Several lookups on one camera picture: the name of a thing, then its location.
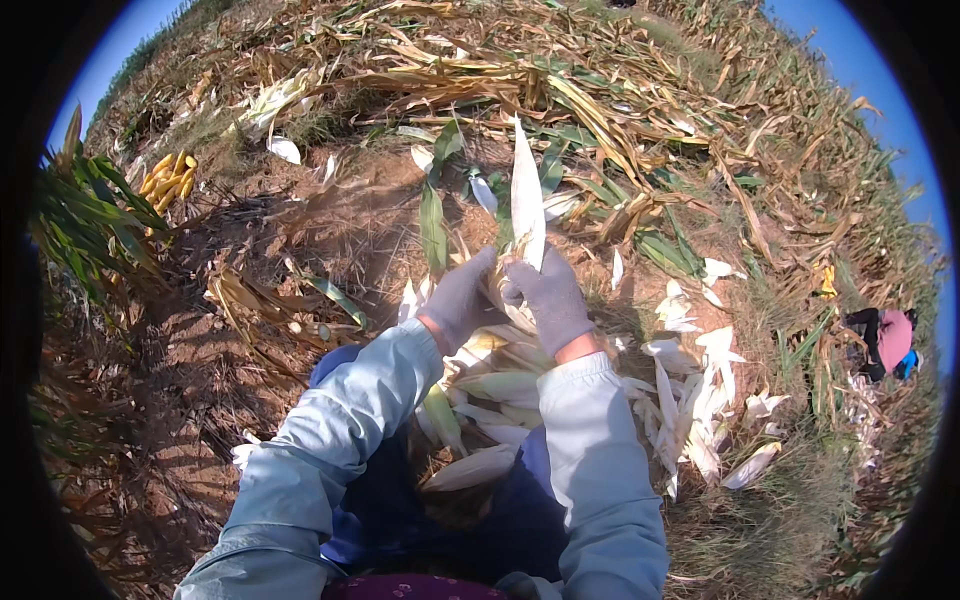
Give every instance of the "ear of corn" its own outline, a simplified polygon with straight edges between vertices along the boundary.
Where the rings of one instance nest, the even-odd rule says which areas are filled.
[[[420,486],[420,490],[453,492],[472,488],[506,475],[515,459],[516,449],[509,444],[484,448],[441,468]]]
[[[180,154],[177,156],[177,160],[174,162],[174,175],[180,175],[183,173],[183,167],[186,165],[186,151],[181,150]]]
[[[446,394],[439,385],[434,384],[427,392],[423,399],[423,408],[441,442],[450,447],[454,456],[458,458],[467,456],[467,449],[464,448],[464,443],[460,439],[460,424],[457,423],[457,418],[450,410],[450,403],[446,400]]]
[[[540,407],[537,379],[533,372],[490,372],[462,377],[453,385],[477,397],[536,410]]]
[[[166,169],[167,167],[169,167],[173,163],[173,161],[174,161],[174,156],[172,154],[164,156],[163,158],[160,159],[160,162],[156,164],[152,173],[154,175],[158,174],[163,169]]]

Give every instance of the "blue jacket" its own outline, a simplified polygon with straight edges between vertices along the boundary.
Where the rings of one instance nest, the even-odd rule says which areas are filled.
[[[304,392],[276,437],[250,455],[220,540],[175,598],[318,600],[344,576],[320,553],[332,507],[443,372],[430,332],[410,319]],[[602,352],[584,356],[538,387],[551,484],[570,531],[563,580],[517,572],[496,586],[542,600],[660,598],[669,565],[660,497],[610,361]]]

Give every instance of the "gray knit glove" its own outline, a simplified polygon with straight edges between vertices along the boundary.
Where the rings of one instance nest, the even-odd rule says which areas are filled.
[[[547,354],[555,356],[560,348],[593,330],[577,277],[553,246],[547,245],[540,273],[521,260],[507,264],[505,270],[509,283],[503,288],[503,301],[520,306],[527,300]]]
[[[484,276],[496,264],[496,251],[487,246],[473,258],[444,275],[430,300],[417,311],[440,328],[450,355],[470,339],[477,327],[506,323],[508,319],[496,310],[480,291]]]

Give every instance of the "white corn husk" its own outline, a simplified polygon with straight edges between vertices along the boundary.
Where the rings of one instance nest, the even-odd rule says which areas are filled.
[[[684,447],[686,455],[700,470],[708,485],[720,480],[720,458],[713,449],[712,439],[713,436],[706,428],[700,422],[694,421]]]
[[[657,393],[657,387],[650,385],[643,379],[637,379],[635,377],[620,377],[620,379],[623,381],[623,389],[627,395],[633,393],[634,391],[647,392],[649,394]]]
[[[426,410],[434,430],[440,437],[440,441],[450,447],[450,452],[457,458],[467,456],[467,449],[460,436],[460,424],[457,418],[450,410],[450,404],[446,399],[446,394],[440,386],[434,384],[423,399],[423,408]]]
[[[468,394],[463,390],[455,388],[451,385],[441,385],[440,387],[444,388],[444,394],[446,394],[446,399],[450,400],[450,407],[461,406],[463,404],[469,404],[470,399]]]
[[[713,292],[713,290],[708,288],[706,284],[700,286],[700,291],[701,293],[703,293],[704,298],[706,298],[709,303],[713,304],[717,308],[724,308],[723,302],[720,300],[720,297],[717,296]]]
[[[666,282],[666,295],[668,298],[674,296],[686,296],[684,288],[680,287],[680,282],[676,279],[670,279]]]
[[[484,448],[441,468],[433,477],[423,482],[420,490],[453,492],[479,486],[507,474],[515,459],[516,448],[510,444]]]
[[[676,321],[685,317],[692,307],[686,296],[667,296],[660,301],[655,312],[661,321]]]
[[[764,388],[758,396],[747,398],[747,412],[743,416],[743,426],[750,427],[757,419],[763,419],[773,414],[777,405],[788,399],[786,396],[770,396],[770,388]]]
[[[720,485],[731,490],[739,490],[749,484],[763,472],[767,465],[770,464],[770,461],[774,459],[774,455],[780,452],[781,448],[780,442],[772,442],[761,446],[754,452],[753,456],[724,477]]]
[[[463,363],[469,368],[480,361],[489,362],[488,359],[493,351],[507,344],[508,342],[500,336],[478,329],[451,358],[454,362]]]
[[[530,430],[519,425],[491,425],[489,423],[477,423],[481,431],[490,436],[490,439],[498,444],[510,444],[519,447],[527,439]]]
[[[613,249],[613,277],[610,280],[610,286],[613,288],[614,292],[616,291],[616,286],[620,285],[620,280],[623,279],[623,256],[620,255],[620,250]]]
[[[433,168],[433,153],[420,144],[414,144],[410,147],[410,157],[417,163],[423,173],[429,173],[430,169]]]
[[[300,149],[297,148],[297,144],[281,135],[274,135],[267,138],[267,151],[283,158],[287,162],[300,164],[302,161]]]
[[[487,180],[482,177],[471,178],[470,189],[473,190],[473,196],[476,197],[477,202],[483,206],[483,209],[486,210],[490,216],[493,216],[496,213],[499,201],[492,190],[490,190]]]
[[[503,413],[497,413],[496,411],[487,410],[486,408],[480,408],[479,406],[474,406],[473,404],[457,404],[453,407],[453,412],[470,417],[478,423],[485,423],[487,425],[514,424],[514,422]]]
[[[537,378],[532,372],[490,372],[461,377],[453,382],[453,386],[473,396],[537,410],[540,408]]]
[[[537,163],[530,152],[527,135],[514,115],[514,173],[511,178],[510,217],[514,244],[523,250],[523,260],[539,271],[546,252],[546,221],[543,219],[543,191]]]
[[[583,190],[572,189],[550,194],[543,199],[543,219],[549,223],[563,217],[567,211],[583,202],[578,198],[583,193]]]
[[[540,341],[536,335],[530,335],[529,333],[511,324],[485,325],[480,329],[477,329],[477,331],[481,330],[499,336],[512,344],[525,344],[535,348],[540,347]]]
[[[677,333],[699,333],[703,331],[700,327],[693,324],[697,317],[684,317],[682,319],[670,319],[663,322],[665,331],[675,331]]]
[[[500,404],[500,412],[510,419],[514,425],[533,429],[543,423],[543,417],[539,410],[529,410],[526,408],[516,408],[510,404]]]
[[[700,363],[680,348],[676,340],[653,340],[640,346],[640,349],[648,356],[656,356],[670,372],[681,375],[700,372]]]
[[[780,429],[777,427],[775,422],[770,421],[763,425],[763,433],[767,434],[768,436],[785,436],[786,429]]]
[[[557,366],[546,352],[529,344],[510,343],[501,348],[499,353],[536,374],[544,374]]]

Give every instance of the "sky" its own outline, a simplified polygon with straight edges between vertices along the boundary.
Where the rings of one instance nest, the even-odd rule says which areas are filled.
[[[943,240],[945,252],[950,253],[947,209],[920,125],[897,79],[867,34],[838,0],[767,0],[765,12],[801,38],[816,28],[817,33],[808,44],[827,57],[827,68],[833,77],[852,88],[853,98],[866,96],[883,113],[880,118],[860,110],[882,147],[903,151],[893,162],[897,177],[905,185],[924,186],[924,194],[904,208],[906,215],[911,221],[929,222]],[[956,351],[954,277],[951,269],[940,295],[936,331],[941,372],[952,368]]]
[[[84,68],[63,99],[60,114],[47,135],[47,145],[55,149],[63,144],[73,109],[80,102],[84,112],[84,132],[97,103],[107,93],[110,80],[120,70],[140,39],[149,38],[160,29],[174,12],[180,0],[133,0],[110,26],[100,44],[87,59]]]
[[[133,0],[110,26],[64,99],[48,145],[58,148],[73,109],[79,101],[84,109],[84,136],[89,117],[107,92],[110,79],[141,38],[153,35],[177,10],[180,0]],[[922,183],[924,194],[906,206],[912,221],[929,222],[949,252],[948,218],[933,163],[913,110],[874,44],[838,0],[767,0],[765,11],[799,37],[812,29],[809,41],[827,57],[834,78],[852,88],[853,97],[866,96],[884,118],[862,110],[868,127],[884,147],[903,151],[894,161],[894,172],[906,185]],[[941,332],[940,369],[948,371],[955,352],[956,297],[953,271],[941,294],[937,331]]]

